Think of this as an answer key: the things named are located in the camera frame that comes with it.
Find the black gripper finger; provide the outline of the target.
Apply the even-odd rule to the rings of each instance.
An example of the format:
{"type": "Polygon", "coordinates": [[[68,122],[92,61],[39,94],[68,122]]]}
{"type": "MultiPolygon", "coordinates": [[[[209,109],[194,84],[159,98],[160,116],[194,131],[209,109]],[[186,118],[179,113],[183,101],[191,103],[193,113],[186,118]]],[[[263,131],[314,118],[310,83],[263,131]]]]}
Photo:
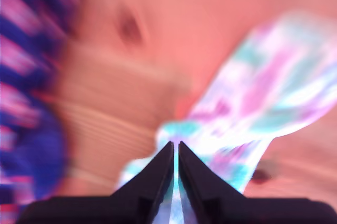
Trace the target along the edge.
{"type": "Polygon", "coordinates": [[[243,195],[179,143],[179,175],[198,223],[242,223],[235,207],[243,195]]]}
{"type": "Polygon", "coordinates": [[[173,169],[174,145],[168,142],[141,172],[112,194],[112,223],[152,223],[173,169]]]}

